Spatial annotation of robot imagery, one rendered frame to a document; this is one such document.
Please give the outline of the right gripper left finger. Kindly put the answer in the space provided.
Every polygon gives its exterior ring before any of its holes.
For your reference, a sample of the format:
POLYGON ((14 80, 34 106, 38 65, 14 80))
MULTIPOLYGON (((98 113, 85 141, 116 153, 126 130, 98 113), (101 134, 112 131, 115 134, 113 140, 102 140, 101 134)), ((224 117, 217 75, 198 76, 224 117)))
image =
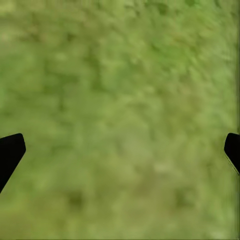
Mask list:
POLYGON ((21 133, 0 138, 0 193, 26 152, 21 133))

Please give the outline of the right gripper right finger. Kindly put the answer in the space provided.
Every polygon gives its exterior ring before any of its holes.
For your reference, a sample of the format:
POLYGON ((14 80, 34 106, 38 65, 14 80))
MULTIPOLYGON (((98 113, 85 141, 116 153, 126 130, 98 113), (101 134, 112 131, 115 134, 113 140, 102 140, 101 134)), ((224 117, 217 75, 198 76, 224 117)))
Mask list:
POLYGON ((240 173, 240 135, 229 133, 227 135, 224 151, 240 173))

